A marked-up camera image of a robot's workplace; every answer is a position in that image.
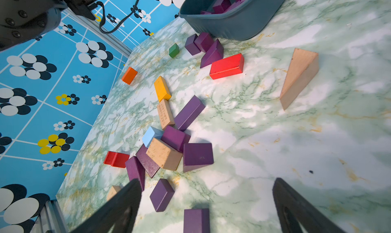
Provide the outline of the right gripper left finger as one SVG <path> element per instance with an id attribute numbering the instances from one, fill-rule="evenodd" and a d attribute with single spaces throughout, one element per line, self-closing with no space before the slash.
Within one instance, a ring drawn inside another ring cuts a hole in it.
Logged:
<path id="1" fill-rule="evenodd" d="M 74 233 L 131 233 L 142 198 L 142 187 L 133 179 Z"/>

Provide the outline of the purple cube brick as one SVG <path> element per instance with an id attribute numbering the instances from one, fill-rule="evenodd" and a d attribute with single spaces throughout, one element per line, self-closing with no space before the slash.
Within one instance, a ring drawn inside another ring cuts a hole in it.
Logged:
<path id="1" fill-rule="evenodd" d="M 216 0 L 213 5 L 213 10 L 216 14 L 224 13 L 231 6 L 230 0 Z"/>

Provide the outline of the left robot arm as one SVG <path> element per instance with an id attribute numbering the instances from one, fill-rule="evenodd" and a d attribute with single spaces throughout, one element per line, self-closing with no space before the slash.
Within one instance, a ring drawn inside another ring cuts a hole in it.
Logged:
<path id="1" fill-rule="evenodd" d="M 1 51 L 57 28 L 61 12 L 94 20 L 97 0 L 1 0 Z"/>

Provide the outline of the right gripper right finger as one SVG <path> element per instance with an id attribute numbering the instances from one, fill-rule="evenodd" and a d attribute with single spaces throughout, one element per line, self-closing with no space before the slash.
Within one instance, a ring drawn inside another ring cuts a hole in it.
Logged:
<path id="1" fill-rule="evenodd" d="M 276 178 L 272 193 L 283 233 L 343 232 L 283 179 Z"/>

